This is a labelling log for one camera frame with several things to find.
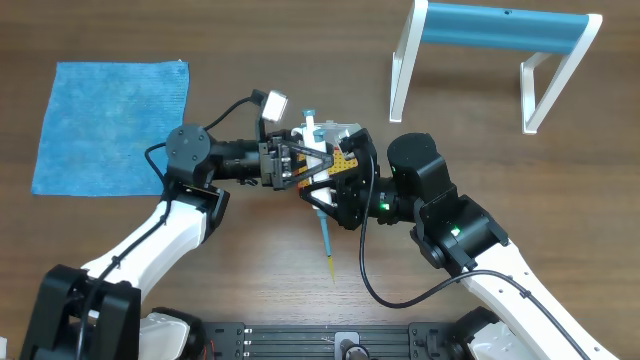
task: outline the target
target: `wooden tabletop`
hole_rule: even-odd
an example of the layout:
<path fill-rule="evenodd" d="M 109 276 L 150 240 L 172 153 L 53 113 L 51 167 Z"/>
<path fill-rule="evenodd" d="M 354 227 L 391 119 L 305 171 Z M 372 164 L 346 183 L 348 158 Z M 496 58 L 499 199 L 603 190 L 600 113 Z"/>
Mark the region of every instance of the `wooden tabletop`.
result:
<path fill-rule="evenodd" d="M 391 53 L 410 1 L 3 1 L 0 4 L 0 336 L 17 356 L 43 275 L 111 249 L 157 198 L 73 198 L 30 192 L 58 61 L 188 61 L 186 122 L 208 123 L 253 88 L 289 95 L 283 126 L 367 127 L 386 148 L 428 132 L 461 194 L 485 207 L 536 275 L 611 352 L 640 358 L 640 2 L 483 0 L 487 6 L 602 13 L 593 46 L 543 122 L 521 134 L 519 63 L 528 54 L 420 49 L 404 121 L 389 124 Z M 557 62 L 542 66 L 538 86 Z M 216 127 L 251 138 L 255 109 Z M 331 223 L 336 284 L 318 218 L 293 191 L 221 182 L 231 201 L 220 229 L 153 289 L 144 311 L 181 309 L 252 324 L 454 321 L 480 304 L 452 286 L 406 310 L 379 306 L 357 266 L 358 233 Z M 367 265 L 389 300 L 446 278 L 409 238 L 409 224 L 369 225 Z"/>

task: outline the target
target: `robotic arm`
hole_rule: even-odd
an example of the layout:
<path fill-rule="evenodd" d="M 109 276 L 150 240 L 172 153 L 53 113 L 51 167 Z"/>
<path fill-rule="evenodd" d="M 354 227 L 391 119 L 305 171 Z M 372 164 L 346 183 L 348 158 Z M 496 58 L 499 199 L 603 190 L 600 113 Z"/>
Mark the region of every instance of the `robotic arm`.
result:
<path fill-rule="evenodd" d="M 77 358 L 78 330 L 82 327 L 69 319 L 81 318 L 84 309 L 90 309 L 97 320 L 84 335 L 88 345 L 80 347 L 80 358 L 198 358 L 204 343 L 199 319 L 154 309 L 140 321 L 140 304 L 178 259 L 204 243 L 220 225 L 229 193 L 213 182 L 237 179 L 256 185 L 254 179 L 259 178 L 262 186 L 283 190 L 333 165 L 332 147 L 323 152 L 301 146 L 300 137 L 286 130 L 266 133 L 264 121 L 279 120 L 286 97 L 254 90 L 247 101 L 261 109 L 255 121 L 256 140 L 217 141 L 207 132 L 211 126 L 176 128 L 165 144 L 169 158 L 163 177 L 165 192 L 152 216 L 114 249 L 85 264 L 84 270 L 59 265 L 46 275 L 21 360 Z M 358 166 L 312 182 L 300 189 L 300 197 L 345 229 L 363 225 L 361 271 L 378 302 L 408 307 L 461 281 L 502 322 L 490 321 L 473 333 L 452 334 L 450 352 L 459 359 L 504 359 L 509 355 L 521 359 L 614 359 L 537 280 L 491 215 L 466 195 L 458 196 L 430 135 L 406 134 L 393 141 L 387 151 L 391 178 L 380 176 L 377 153 L 366 129 L 344 134 L 340 149 L 346 158 L 357 159 Z M 298 161 L 299 154 L 320 162 L 300 172 L 304 164 Z M 331 204 L 312 196 L 324 188 L 331 189 Z M 407 303 L 381 299 L 364 270 L 367 217 L 377 218 L 380 224 L 415 223 L 411 238 L 420 252 L 452 279 Z M 488 272 L 503 274 L 503 278 L 488 276 Z M 509 279 L 519 287 L 508 286 L 505 281 Z"/>

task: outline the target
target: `blue mat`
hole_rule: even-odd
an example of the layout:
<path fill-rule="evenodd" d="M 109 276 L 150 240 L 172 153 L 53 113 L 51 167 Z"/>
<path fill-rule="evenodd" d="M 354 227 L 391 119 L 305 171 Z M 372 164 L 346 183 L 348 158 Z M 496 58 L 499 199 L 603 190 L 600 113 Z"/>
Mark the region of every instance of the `blue mat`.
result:
<path fill-rule="evenodd" d="M 32 192 L 39 195 L 158 195 L 144 158 L 182 124 L 186 62 L 58 63 L 44 117 Z M 164 148 L 152 153 L 161 171 Z"/>

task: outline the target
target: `black cable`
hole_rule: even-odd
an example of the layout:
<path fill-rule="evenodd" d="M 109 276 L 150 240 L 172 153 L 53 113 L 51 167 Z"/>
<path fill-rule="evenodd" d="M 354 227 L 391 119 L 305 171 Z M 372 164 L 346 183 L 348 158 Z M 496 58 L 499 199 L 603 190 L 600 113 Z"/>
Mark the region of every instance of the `black cable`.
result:
<path fill-rule="evenodd" d="M 367 219 L 369 218 L 369 205 L 371 203 L 371 194 L 373 193 L 373 182 L 375 180 L 375 171 L 374 171 L 374 162 L 373 162 L 373 157 L 371 155 L 369 155 L 369 159 L 371 160 L 371 183 L 369 184 L 369 195 L 367 196 L 367 205 L 364 208 L 364 218 L 362 219 L 362 229 L 360 230 L 360 254 L 359 254 L 359 260 L 360 260 L 360 275 L 362 276 L 362 281 L 364 282 L 364 286 L 367 288 L 367 291 L 369 291 L 369 294 L 371 294 L 371 296 L 381 305 L 386 306 L 388 308 L 391 309 L 404 309 L 404 308 L 408 308 L 410 306 L 413 306 L 421 301 L 426 300 L 427 298 L 429 298 L 430 296 L 434 295 L 435 293 L 437 293 L 438 291 L 446 288 L 447 286 L 453 284 L 453 283 L 457 283 L 462 279 L 471 277 L 471 276 L 476 276 L 476 275 L 489 275 L 489 276 L 495 276 L 498 277 L 504 281 L 506 281 L 507 283 L 509 283 L 510 285 L 512 285 L 513 287 L 515 287 L 519 292 L 520 295 L 522 296 L 523 299 L 529 299 L 533 305 L 535 305 L 546 317 L 547 319 L 549 319 L 549 321 L 556 327 L 556 329 L 558 329 L 558 331 L 560 332 L 560 334 L 562 334 L 562 336 L 564 336 L 564 338 L 569 342 L 569 344 L 576 350 L 576 352 L 580 355 L 580 357 L 582 357 L 583 359 L 588 360 L 589 356 L 587 356 L 587 354 L 584 352 L 584 350 L 582 350 L 582 348 L 580 347 L 580 345 L 578 345 L 578 343 L 576 343 L 576 341 L 573 339 L 573 337 L 571 337 L 571 335 L 567 332 L 567 330 L 565 330 L 565 328 L 560 324 L 560 322 L 558 322 L 558 320 L 556 320 L 555 317 L 553 317 L 553 315 L 551 315 L 551 313 L 549 312 L 549 310 L 547 310 L 544 305 L 542 305 L 540 303 L 540 301 L 538 301 L 538 299 L 536 299 L 535 296 L 533 296 L 533 294 L 531 294 L 530 291 L 528 291 L 527 289 L 525 289 L 522 285 L 520 285 L 519 283 L 517 283 L 515 280 L 513 280 L 512 278 L 508 277 L 507 275 L 504 275 L 502 273 L 499 273 L 497 271 L 493 271 L 493 270 L 472 270 L 466 273 L 462 273 L 460 275 L 451 277 L 443 282 L 441 282 L 440 284 L 432 287 L 431 289 L 429 289 L 427 292 L 425 292 L 424 294 L 416 297 L 415 299 L 403 302 L 403 303 L 392 303 L 392 302 L 388 302 L 386 300 L 384 300 L 383 298 L 381 298 L 374 290 L 373 287 L 371 287 L 371 284 L 369 283 L 369 279 L 367 278 L 367 272 L 364 266 L 364 242 L 365 242 L 365 234 L 367 232 Z"/>
<path fill-rule="evenodd" d="M 165 146 L 165 143 L 153 145 L 144 152 L 144 157 L 147 159 L 147 162 L 149 162 L 149 165 L 151 165 L 153 171 L 155 171 L 155 173 L 158 175 L 160 181 L 162 181 L 163 193 L 161 198 L 164 198 L 164 200 L 167 202 L 167 207 L 164 211 L 164 214 L 160 216 L 160 219 L 155 225 L 153 225 L 149 230 L 142 234 L 142 236 L 140 236 L 136 241 L 131 243 L 131 245 L 129 245 L 120 255 L 114 256 L 111 259 L 111 264 L 109 264 L 109 266 L 104 269 L 104 271 L 100 274 L 95 284 L 91 288 L 91 291 L 89 292 L 89 295 L 87 296 L 87 299 L 84 303 L 84 308 L 82 309 L 82 317 L 80 319 L 80 332 L 78 333 L 78 343 L 76 344 L 76 360 L 82 360 L 82 348 L 84 344 L 84 338 L 86 337 L 87 326 L 89 324 L 89 312 L 91 311 L 91 304 L 95 300 L 102 282 L 109 275 L 109 273 L 113 271 L 113 269 L 120 266 L 120 262 L 122 262 L 122 260 L 127 257 L 129 253 L 131 253 L 138 245 L 140 245 L 144 240 L 151 236 L 151 234 L 158 230 L 160 226 L 162 226 L 162 224 L 166 225 L 167 223 L 167 218 L 169 217 L 169 212 L 171 211 L 171 197 L 169 195 L 168 186 L 164 176 L 149 156 L 149 153 L 151 151 L 159 149 L 163 146 Z"/>
<path fill-rule="evenodd" d="M 227 115 L 231 114 L 231 112 L 232 112 L 233 110 L 235 110 L 238 106 L 240 106 L 240 105 L 242 105 L 242 104 L 244 104 L 244 103 L 246 103 L 246 102 L 249 102 L 249 101 L 251 101 L 251 97 L 246 97 L 246 98 L 244 98 L 244 99 L 240 99 L 240 100 L 236 101 L 236 103 L 235 103 L 235 104 L 231 105 L 231 107 L 230 107 L 230 108 L 228 108 L 228 109 L 227 109 L 227 111 L 225 111 L 224 113 L 222 113 L 222 115 L 220 115 L 220 117 L 219 117 L 219 118 L 217 118 L 214 122 L 212 122 L 211 124 L 209 124 L 209 125 L 205 126 L 205 127 L 204 127 L 204 129 L 205 129 L 206 131 L 208 131 L 208 130 L 209 130 L 209 129 L 211 129 L 212 127 L 214 127 L 214 126 L 218 125 L 218 124 L 220 123 L 220 121 L 224 120 L 224 118 L 226 118 L 226 117 L 227 117 Z"/>

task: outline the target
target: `white and blue rack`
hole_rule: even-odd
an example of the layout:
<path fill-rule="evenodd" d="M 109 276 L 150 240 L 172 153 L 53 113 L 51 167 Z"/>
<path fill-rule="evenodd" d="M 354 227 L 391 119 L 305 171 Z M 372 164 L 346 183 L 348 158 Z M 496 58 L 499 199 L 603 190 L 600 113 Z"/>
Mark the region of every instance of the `white and blue rack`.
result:
<path fill-rule="evenodd" d="M 595 38 L 602 15 L 561 14 L 414 0 L 393 53 L 390 122 L 401 122 L 420 43 L 531 51 L 520 64 L 522 132 L 535 134 Z M 562 61 L 536 105 L 533 70 L 550 55 Z"/>

